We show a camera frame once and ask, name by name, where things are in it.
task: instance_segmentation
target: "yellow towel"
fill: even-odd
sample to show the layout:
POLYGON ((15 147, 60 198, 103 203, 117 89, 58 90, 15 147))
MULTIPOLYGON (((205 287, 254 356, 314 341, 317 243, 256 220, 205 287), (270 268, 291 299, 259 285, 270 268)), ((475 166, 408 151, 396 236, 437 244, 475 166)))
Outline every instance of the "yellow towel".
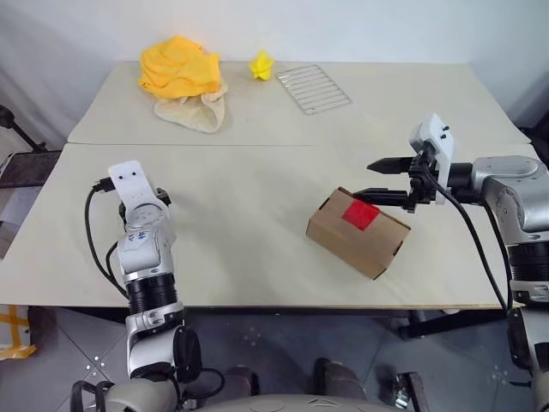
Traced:
POLYGON ((159 99, 177 99, 220 89, 220 58, 179 36, 141 55, 139 85, 159 99))

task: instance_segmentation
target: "black cable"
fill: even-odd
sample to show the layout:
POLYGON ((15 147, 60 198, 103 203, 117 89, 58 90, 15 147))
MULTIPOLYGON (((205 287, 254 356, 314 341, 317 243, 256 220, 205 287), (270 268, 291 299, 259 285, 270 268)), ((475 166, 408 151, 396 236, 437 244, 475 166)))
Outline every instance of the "black cable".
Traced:
POLYGON ((501 237, 501 232, 499 232, 498 222, 496 221, 496 218, 494 217, 494 214, 492 213, 490 206, 488 206, 488 203, 486 202, 483 202, 482 205, 484 206, 484 210, 488 215, 488 220, 492 225, 492 230, 496 234, 499 250, 501 251, 501 256, 504 259, 505 275, 507 277, 507 311, 506 312, 509 315, 511 310, 513 309, 513 292, 511 291, 511 288, 510 288, 510 282, 513 279, 513 275, 511 274, 511 265, 509 263, 509 255, 507 254, 507 248, 505 247, 504 239, 501 237))
POLYGON ((112 266, 111 266, 111 255, 114 251, 116 251, 117 247, 118 247, 118 242, 114 242, 114 244, 111 246, 111 248, 107 251, 105 255, 106 271, 109 272, 111 279, 118 285, 117 289, 124 290, 124 288, 121 287, 120 284, 117 282, 117 278, 114 276, 114 272, 112 271, 112 266))
POLYGON ((223 375, 223 373, 221 373, 217 369, 213 369, 212 367, 203 367, 201 373, 202 372, 210 372, 210 373, 213 373, 213 374, 217 375, 220 379, 220 384, 217 385, 217 387, 215 389, 213 389, 211 391, 208 391, 208 392, 192 393, 192 392, 187 392, 186 391, 183 394, 184 400, 185 399, 206 399, 208 397, 214 397, 215 395, 220 393, 223 390, 223 388, 225 387, 225 376, 223 375))
POLYGON ((514 380, 510 380, 509 385, 518 386, 520 388, 531 388, 532 382, 515 382, 514 380))
POLYGON ((108 380, 102 380, 95 386, 95 410, 106 412, 105 389, 110 389, 114 384, 108 380))
POLYGON ((99 258, 97 257, 97 252, 95 251, 94 246, 94 240, 92 239, 92 232, 89 225, 89 207, 92 202, 92 197, 94 197, 95 192, 98 191, 97 187, 93 187, 92 190, 88 193, 86 198, 86 203, 84 205, 84 225, 86 227, 86 238, 87 238, 87 245, 89 246, 89 250, 92 252, 92 258, 94 258, 95 265, 97 266, 97 269, 100 270, 101 274, 110 282, 112 285, 118 289, 118 291, 122 294, 122 296, 126 299, 128 299, 128 294, 126 291, 118 285, 116 279, 114 276, 111 276, 109 273, 106 272, 106 270, 103 268, 103 265, 101 264, 99 258))
POLYGON ((501 295, 501 292, 499 291, 498 284, 494 280, 494 276, 492 274, 492 271, 490 270, 488 261, 486 260, 486 255, 484 254, 484 249, 482 248, 482 244, 480 243, 479 235, 477 234, 477 231, 474 229, 474 225, 471 222, 471 218, 467 214, 467 211, 463 208, 463 206, 461 206, 461 204, 455 199, 455 197, 453 197, 450 193, 448 193, 437 182, 437 180, 433 177, 433 175, 431 174, 431 171, 429 170, 428 163, 426 161, 422 161, 420 164, 425 176, 429 180, 429 183, 431 183, 437 189, 437 191, 439 191, 444 197, 446 197, 448 201, 454 205, 457 211, 460 212, 460 215, 462 216, 463 220, 465 221, 465 224, 467 225, 467 228, 469 229, 469 232, 471 233, 471 237, 473 237, 474 245, 476 246, 477 252, 479 253, 480 261, 482 262, 482 266, 484 267, 484 270, 486 272, 486 275, 488 276, 488 280, 490 281, 490 284, 492 285, 494 293, 498 297, 499 305, 504 310, 505 315, 507 315, 507 305, 505 304, 505 300, 501 295))
POLYGON ((175 396, 178 399, 178 406, 182 407, 184 403, 184 399, 181 395, 181 388, 179 387, 179 382, 177 379, 175 379, 175 370, 173 371, 172 374, 168 375, 167 378, 173 384, 173 389, 175 390, 175 396))
POLYGON ((95 386, 85 380, 79 380, 72 385, 70 391, 70 412, 84 412, 82 391, 95 393, 95 386))

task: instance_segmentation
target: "gray floor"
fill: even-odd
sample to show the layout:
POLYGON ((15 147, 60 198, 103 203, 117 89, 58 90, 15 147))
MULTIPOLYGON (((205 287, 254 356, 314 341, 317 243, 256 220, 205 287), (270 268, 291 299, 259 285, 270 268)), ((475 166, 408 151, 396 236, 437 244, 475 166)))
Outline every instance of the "gray floor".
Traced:
MULTIPOLYGON (((69 411, 78 379, 126 380, 124 326, 57 308, 32 308, 39 350, 26 360, 0 362, 0 410, 69 411)), ((528 380, 510 362, 506 324, 488 324, 412 341, 393 333, 395 321, 360 316, 229 316, 197 318, 204 365, 247 365, 262 393, 299 393, 309 387, 317 357, 341 361, 377 398, 384 367, 419 372, 432 412, 532 410, 528 380)))

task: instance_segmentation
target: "yellow star toy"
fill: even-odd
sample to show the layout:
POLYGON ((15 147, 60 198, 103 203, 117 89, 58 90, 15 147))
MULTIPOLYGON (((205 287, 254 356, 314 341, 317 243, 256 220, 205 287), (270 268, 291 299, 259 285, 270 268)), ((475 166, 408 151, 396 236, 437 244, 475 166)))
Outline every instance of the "yellow star toy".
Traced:
POLYGON ((261 50, 257 57, 250 62, 250 70, 254 75, 254 79, 268 80, 271 77, 271 67, 273 67, 274 62, 266 51, 261 50))

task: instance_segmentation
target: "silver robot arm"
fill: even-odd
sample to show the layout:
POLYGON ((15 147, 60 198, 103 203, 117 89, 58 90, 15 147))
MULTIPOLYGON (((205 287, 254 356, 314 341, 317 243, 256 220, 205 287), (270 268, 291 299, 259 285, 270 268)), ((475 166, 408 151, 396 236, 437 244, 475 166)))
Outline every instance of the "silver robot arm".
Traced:
POLYGON ((77 382, 71 411, 82 410, 86 390, 94 392, 102 412, 173 412, 185 384, 201 373, 202 359, 196 333, 184 327, 184 306, 175 289, 170 200, 153 189, 137 161, 110 167, 109 175, 101 182, 120 196, 125 229, 117 249, 130 306, 125 321, 130 380, 97 387, 77 382))
POLYGON ((513 299, 524 306, 508 317, 511 358, 532 375, 536 412, 549 410, 549 173, 524 156, 479 158, 450 163, 453 137, 436 115, 421 124, 410 143, 415 157, 385 158, 368 166, 384 173, 407 173, 411 190, 366 189, 354 194, 374 204, 415 211, 435 200, 425 169, 458 203, 487 204, 507 248, 513 299))

